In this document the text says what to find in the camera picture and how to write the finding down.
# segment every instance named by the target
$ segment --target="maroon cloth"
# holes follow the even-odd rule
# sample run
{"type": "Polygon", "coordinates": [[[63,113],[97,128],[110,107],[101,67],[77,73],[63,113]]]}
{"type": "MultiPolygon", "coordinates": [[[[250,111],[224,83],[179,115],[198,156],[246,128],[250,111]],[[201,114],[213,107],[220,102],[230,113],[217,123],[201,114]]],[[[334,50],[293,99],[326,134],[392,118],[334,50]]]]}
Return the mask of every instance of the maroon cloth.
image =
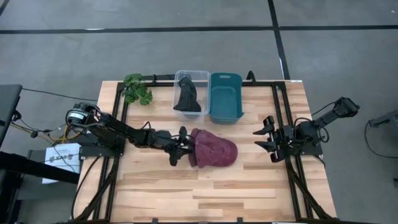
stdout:
{"type": "Polygon", "coordinates": [[[235,162],[238,148],[230,140],[197,128],[192,130],[191,136],[195,139],[195,152],[188,156],[192,167],[226,167],[235,162]]]}

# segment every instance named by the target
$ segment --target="black cloth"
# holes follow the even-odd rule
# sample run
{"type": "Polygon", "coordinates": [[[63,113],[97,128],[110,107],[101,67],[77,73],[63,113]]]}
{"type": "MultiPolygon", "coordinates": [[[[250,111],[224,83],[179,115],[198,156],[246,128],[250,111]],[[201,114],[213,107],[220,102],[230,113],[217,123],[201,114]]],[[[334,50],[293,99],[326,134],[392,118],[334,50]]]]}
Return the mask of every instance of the black cloth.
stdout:
{"type": "Polygon", "coordinates": [[[178,81],[178,85],[181,88],[180,98],[178,104],[173,109],[187,112],[201,112],[201,107],[197,102],[197,89],[193,82],[189,78],[183,77],[178,81]]]}

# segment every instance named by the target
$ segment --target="green leaf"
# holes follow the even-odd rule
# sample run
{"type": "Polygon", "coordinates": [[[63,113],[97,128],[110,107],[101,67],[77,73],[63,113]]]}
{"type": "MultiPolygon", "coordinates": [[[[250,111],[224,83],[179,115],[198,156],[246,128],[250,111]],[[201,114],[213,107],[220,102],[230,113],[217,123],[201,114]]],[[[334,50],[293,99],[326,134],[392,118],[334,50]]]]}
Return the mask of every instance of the green leaf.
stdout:
{"type": "Polygon", "coordinates": [[[126,84],[126,86],[130,86],[133,83],[140,82],[141,80],[142,80],[142,75],[140,73],[133,73],[126,75],[126,77],[124,78],[124,84],[126,84]]]}
{"type": "Polygon", "coordinates": [[[140,104],[148,105],[152,101],[152,92],[147,91],[147,86],[142,81],[142,75],[139,73],[132,73],[126,75],[124,83],[126,84],[126,91],[123,92],[124,101],[127,104],[133,103],[140,99],[140,104]]]}
{"type": "Polygon", "coordinates": [[[141,96],[140,104],[141,105],[148,105],[152,101],[152,91],[149,90],[144,96],[141,96]]]}

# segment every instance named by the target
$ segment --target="black floor stripe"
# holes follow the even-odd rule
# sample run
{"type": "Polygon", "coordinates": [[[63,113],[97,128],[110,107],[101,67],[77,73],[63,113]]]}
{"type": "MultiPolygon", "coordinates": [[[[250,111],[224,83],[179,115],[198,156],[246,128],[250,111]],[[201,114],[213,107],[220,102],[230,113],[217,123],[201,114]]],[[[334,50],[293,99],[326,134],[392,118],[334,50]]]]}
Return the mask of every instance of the black floor stripe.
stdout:
{"type": "Polygon", "coordinates": [[[280,26],[279,30],[384,30],[398,29],[398,25],[370,26],[280,26]]]}
{"type": "Polygon", "coordinates": [[[276,16],[275,6],[273,0],[268,0],[269,12],[271,14],[272,26],[274,27],[274,35],[276,40],[276,47],[278,49],[279,60],[282,69],[282,76],[284,80],[290,80],[289,69],[287,68],[286,55],[284,45],[282,43],[282,37],[280,36],[278,18],[276,16]]]}
{"type": "Polygon", "coordinates": [[[391,30],[398,25],[379,26],[218,26],[218,27],[143,27],[143,28],[106,28],[106,29],[29,29],[0,30],[0,34],[117,34],[140,32],[211,32],[211,31],[289,31],[289,30],[391,30]]]}
{"type": "Polygon", "coordinates": [[[0,16],[6,9],[9,2],[10,2],[10,0],[4,0],[4,2],[2,2],[1,6],[0,6],[0,16]]]}
{"type": "Polygon", "coordinates": [[[216,26],[216,27],[148,27],[110,29],[32,29],[0,30],[0,34],[104,34],[140,32],[208,32],[208,31],[262,31],[273,30],[271,26],[216,26]]]}

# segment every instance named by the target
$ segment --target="white paper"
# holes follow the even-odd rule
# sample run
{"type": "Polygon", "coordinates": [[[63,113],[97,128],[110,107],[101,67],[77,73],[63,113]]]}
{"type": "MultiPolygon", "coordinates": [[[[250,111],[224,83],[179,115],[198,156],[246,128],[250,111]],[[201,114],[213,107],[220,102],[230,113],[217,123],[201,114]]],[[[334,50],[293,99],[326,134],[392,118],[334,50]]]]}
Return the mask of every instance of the white paper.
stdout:
{"type": "MultiPolygon", "coordinates": [[[[45,150],[45,163],[50,166],[55,166],[60,169],[69,170],[72,172],[80,173],[80,161],[79,161],[79,150],[80,145],[77,143],[71,144],[58,144],[54,147],[48,147],[45,150]]],[[[58,182],[57,180],[51,180],[43,178],[43,184],[51,184],[58,182]]]]}

